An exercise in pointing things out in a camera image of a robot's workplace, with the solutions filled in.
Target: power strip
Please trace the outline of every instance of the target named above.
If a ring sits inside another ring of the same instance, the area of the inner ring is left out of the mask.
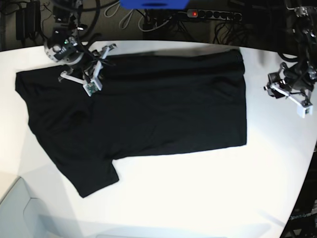
[[[187,10],[187,16],[189,18],[204,18],[214,20],[227,20],[227,21],[242,21],[242,14],[238,12],[230,11],[213,11],[213,10]]]

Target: black cable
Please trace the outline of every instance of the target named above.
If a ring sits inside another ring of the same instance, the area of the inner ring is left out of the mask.
[[[228,36],[226,44],[229,45],[237,39],[240,41],[239,46],[247,46],[251,31],[247,29],[244,24],[238,24],[238,29],[235,28],[236,25],[237,23],[234,23],[233,30],[231,34]]]
[[[302,78],[304,78],[304,76],[308,73],[308,70],[309,70],[309,68],[307,68],[306,71],[304,73],[302,73],[302,75],[298,79],[296,79],[296,81],[294,82],[293,85],[295,85],[298,81],[300,81]]]
[[[81,18],[81,14],[80,12],[78,13],[78,17],[77,17],[77,27],[80,25],[80,18]],[[80,35],[79,35],[79,30],[77,29],[77,34],[76,34],[76,38],[77,38],[77,43],[80,46],[80,48],[83,50],[84,53],[88,54],[91,58],[93,58],[94,60],[98,60],[100,61],[103,65],[107,65],[107,66],[111,66],[111,64],[107,63],[106,59],[101,59],[99,57],[96,57],[91,51],[89,51],[89,49],[87,49],[81,42],[80,40]]]
[[[48,5],[50,5],[50,4],[43,4],[42,6],[44,7],[44,9],[43,10],[48,10],[49,12],[50,12],[50,15],[47,17],[47,18],[45,18],[42,22],[41,22],[41,29],[40,29],[40,35],[41,35],[41,37],[42,38],[45,38],[45,39],[48,39],[48,37],[44,34],[44,22],[46,21],[46,20],[48,20],[48,19],[50,19],[50,17],[53,15],[53,12],[51,11],[51,10],[49,10],[49,8],[48,8]]]
[[[58,3],[56,0],[51,0],[51,2],[57,6],[58,8],[61,8],[61,9],[64,9],[66,11],[70,11],[70,12],[88,12],[88,11],[96,11],[96,10],[100,10],[100,9],[103,9],[105,7],[108,7],[110,5],[113,5],[117,2],[119,2],[119,0],[114,0],[110,3],[107,3],[107,4],[104,4],[104,5],[101,5],[99,8],[97,7],[93,7],[93,8],[74,8],[74,7],[70,7],[70,6],[63,6],[62,4]]]
[[[198,41],[189,33],[189,31],[187,30],[187,28],[186,28],[184,22],[182,22],[181,20],[179,20],[179,23],[180,23],[181,27],[184,28],[184,30],[185,30],[184,33],[189,36],[190,40],[191,40],[191,41],[194,41],[194,42],[198,42]]]
[[[89,36],[97,24],[97,21],[98,21],[99,15],[100,15],[100,0],[95,0],[95,1],[96,1],[97,10],[95,12],[94,19],[93,19],[90,27],[88,28],[88,30],[82,36],[80,36],[80,39],[84,39],[85,37]]]
[[[228,31],[230,30],[230,28],[228,28],[227,25],[225,25],[225,28],[227,29],[227,31],[224,31],[220,36],[219,36],[219,41],[223,44],[223,40],[225,39],[225,35],[228,33]]]
[[[218,34],[219,34],[220,30],[221,30],[223,27],[225,27],[226,24],[227,24],[227,22],[221,22],[221,23],[218,23],[218,24],[215,26],[215,28],[214,28],[214,38],[213,38],[213,41],[212,41],[213,44],[215,44],[216,40],[217,40],[218,44],[220,44],[220,41],[219,41],[219,39],[218,39]]]
[[[190,34],[188,32],[186,32],[186,30],[180,25],[180,22],[177,21],[176,24],[177,24],[177,27],[178,27],[177,31],[181,32],[181,33],[184,33],[186,36],[190,37],[189,40],[192,40],[192,37],[190,36]]]
[[[220,43],[222,44],[222,45],[224,45],[224,39],[227,39],[227,37],[229,36],[229,34],[231,33],[231,31],[234,29],[234,24],[231,24],[231,26],[230,26],[230,28],[228,29],[227,28],[227,32],[225,33],[223,33],[220,37],[219,37],[219,40],[220,40]]]
[[[300,92],[300,93],[290,93],[290,95],[296,95],[296,94],[304,96],[306,101],[308,101],[308,96],[305,93],[302,93],[302,92]]]
[[[143,17],[144,17],[144,20],[146,20],[147,21],[147,17],[140,11],[140,10],[138,10],[138,9],[135,9],[138,13],[140,13]]]
[[[298,62],[298,57],[296,57],[296,58],[288,58],[281,52],[278,52],[278,55],[282,58],[282,60],[284,60],[286,62],[290,62],[290,63]]]

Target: white table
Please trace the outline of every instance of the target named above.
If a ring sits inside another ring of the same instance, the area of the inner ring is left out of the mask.
[[[118,48],[112,54],[223,50],[199,43],[115,43]],[[54,63],[42,47],[2,52],[0,171],[25,179],[30,195],[44,201],[64,237],[278,238],[311,161],[317,112],[302,119],[290,100],[276,100],[263,90],[267,74],[281,63],[276,53],[241,52],[247,85],[246,146],[114,161],[120,182],[84,199],[37,143],[27,125],[26,104],[14,89],[16,72]],[[315,94],[312,103],[317,106]]]

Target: cable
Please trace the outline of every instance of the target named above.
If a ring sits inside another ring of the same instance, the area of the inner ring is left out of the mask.
[[[284,60],[286,62],[290,62],[290,63],[298,62],[298,57],[296,57],[296,58],[288,58],[281,52],[278,52],[278,55],[282,58],[282,60]]]
[[[81,42],[80,40],[80,35],[79,35],[79,30],[78,30],[78,26],[80,25],[80,18],[81,18],[81,14],[78,14],[77,17],[77,27],[76,27],[76,38],[77,38],[77,43],[80,46],[80,48],[83,50],[84,53],[88,54],[91,58],[93,58],[94,60],[100,61],[103,65],[107,65],[107,66],[112,66],[111,64],[107,63],[108,60],[106,59],[101,59],[99,57],[96,57],[91,51],[89,51],[89,49],[87,49]]]
[[[42,5],[40,5],[40,11],[45,11],[46,9],[48,9],[47,7],[51,4],[50,1],[43,3]]]
[[[220,43],[221,43],[222,45],[225,44],[225,43],[224,43],[224,39],[227,39],[227,37],[229,36],[229,34],[231,33],[231,31],[234,29],[234,24],[231,24],[230,28],[228,28],[226,25],[225,25],[225,27],[227,28],[227,32],[224,32],[224,33],[219,37]]]
[[[90,25],[90,27],[88,28],[88,30],[80,37],[81,39],[89,36],[91,34],[91,32],[93,31],[93,29],[95,28],[96,24],[97,24],[97,21],[98,21],[98,18],[99,18],[99,15],[100,15],[100,0],[95,0],[96,1],[96,12],[95,12],[95,16],[94,16],[94,19]]]
[[[135,9],[138,13],[140,13],[143,17],[144,17],[144,19],[145,20],[147,20],[147,17],[140,11],[140,10],[138,10],[138,9]]]
[[[179,22],[180,25],[181,25],[180,28],[181,28],[181,29],[182,29],[182,28],[184,29],[184,33],[189,36],[190,40],[191,40],[191,41],[194,41],[194,42],[198,42],[198,41],[189,33],[189,31],[187,30],[187,28],[186,28],[184,22],[182,22],[181,20],[179,20],[179,18],[178,18],[177,20],[178,20],[178,22]]]
[[[116,7],[115,10],[114,10],[114,12],[113,12],[113,14],[108,15],[108,14],[107,14],[108,11],[109,11],[111,8],[113,8],[113,7]],[[107,7],[107,8],[105,9],[105,11],[104,11],[104,16],[107,17],[107,18],[113,17],[113,16],[119,11],[119,8],[120,8],[120,2],[119,2],[119,1],[118,1],[118,2],[115,2],[114,4],[110,5],[109,7]],[[126,14],[126,15],[122,18],[122,20],[119,22],[119,28],[120,28],[121,30],[124,30],[124,29],[126,29],[126,28],[128,27],[128,25],[129,25],[129,23],[130,23],[130,21],[131,21],[131,18],[132,18],[133,13],[134,13],[134,9],[130,10],[130,11],[128,12],[128,14]]]
[[[231,44],[234,42],[235,39],[238,39],[240,41],[240,46],[247,46],[248,40],[249,40],[249,34],[250,30],[245,27],[244,24],[239,24],[239,28],[235,28],[236,24],[233,25],[233,30],[228,36],[226,40],[226,44]]]
[[[309,68],[307,68],[306,71],[305,71],[304,73],[302,73],[302,75],[301,75],[298,79],[296,79],[296,81],[294,82],[293,85],[295,85],[298,81],[300,81],[301,79],[303,79],[304,76],[308,73],[308,71],[309,71]]]
[[[218,39],[218,34],[220,32],[220,30],[225,27],[225,25],[227,24],[227,22],[221,22],[221,23],[218,23],[215,27],[214,27],[214,38],[213,38],[213,41],[212,43],[215,44],[216,40],[218,41],[218,44],[220,44],[220,41]]]
[[[296,95],[296,94],[302,95],[302,96],[305,97],[306,101],[308,100],[308,96],[305,93],[302,93],[302,92],[300,92],[300,93],[290,93],[290,95]]]
[[[88,11],[96,11],[98,9],[103,9],[105,7],[108,7],[112,4],[114,4],[115,2],[119,2],[119,0],[114,0],[112,2],[109,2],[107,4],[101,5],[100,7],[93,7],[93,8],[74,8],[74,7],[70,7],[70,6],[63,6],[62,4],[58,3],[56,0],[51,0],[52,3],[54,3],[55,6],[64,9],[66,11],[70,11],[70,12],[88,12]]]
[[[157,27],[153,27],[153,29],[150,29],[150,30],[143,30],[142,29],[142,27],[140,26],[140,23],[141,23],[141,21],[142,21],[142,19],[143,19],[143,17],[141,17],[140,18],[140,20],[139,20],[139,22],[138,22],[138,27],[139,27],[139,29],[140,29],[140,31],[142,31],[142,32],[151,32],[151,31],[155,31],[155,30],[157,30],[157,29],[159,29],[159,28],[161,28],[161,27],[163,27],[163,26],[165,26],[169,21],[170,21],[170,19],[171,19],[172,17],[170,17],[166,22],[164,22],[163,24],[161,24],[160,26],[157,26]]]
[[[42,38],[48,39],[48,37],[44,34],[44,22],[48,19],[51,18],[51,16],[53,15],[53,12],[51,10],[49,10],[48,5],[50,4],[43,4],[42,6],[44,7],[43,11],[46,9],[47,11],[50,12],[50,15],[45,18],[42,22],[41,22],[41,31],[40,31],[40,35],[42,36]]]

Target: wire bundle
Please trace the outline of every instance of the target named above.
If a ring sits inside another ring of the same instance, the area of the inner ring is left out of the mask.
[[[239,46],[247,46],[249,36],[252,34],[250,29],[240,22],[225,21],[218,23],[214,28],[213,44],[218,43],[222,45],[232,45],[239,41]]]
[[[183,11],[171,11],[171,17],[169,19],[168,25],[166,26],[166,31],[174,31],[177,33],[182,33],[185,38],[189,41],[197,42],[197,40],[190,34],[184,22],[189,22],[190,19],[185,20],[182,16],[186,14]]]
[[[108,12],[109,12],[112,8],[114,8],[114,12],[113,12],[112,14],[108,14]],[[105,16],[106,18],[111,18],[111,17],[113,17],[114,15],[117,14],[117,12],[119,11],[119,9],[120,9],[120,1],[114,2],[113,4],[111,4],[110,6],[108,6],[108,7],[105,9],[105,11],[104,11],[104,16]],[[130,21],[131,21],[131,18],[132,18],[132,16],[133,16],[133,13],[134,13],[135,11],[142,15],[142,17],[140,18],[140,20],[139,20],[139,22],[138,22],[138,27],[139,27],[140,31],[142,31],[142,32],[155,31],[155,30],[157,30],[157,29],[159,29],[159,28],[165,26],[165,25],[169,22],[169,20],[171,19],[171,18],[166,19],[166,20],[164,21],[164,23],[162,23],[161,25],[157,25],[157,23],[156,23],[156,21],[155,21],[156,19],[150,19],[150,18],[149,18],[149,14],[148,14],[148,11],[147,11],[146,9],[144,10],[145,13],[142,13],[142,12],[141,12],[140,10],[138,10],[138,9],[132,9],[132,10],[130,10],[130,11],[120,20],[120,22],[119,22],[119,29],[124,30],[124,29],[126,29],[126,28],[128,27],[128,25],[129,25],[129,23],[130,23]],[[153,25],[152,29],[143,29],[143,27],[141,26],[141,22],[142,22],[143,19],[144,19],[145,23],[147,23],[147,24],[150,23],[150,22],[152,23],[152,25]]]

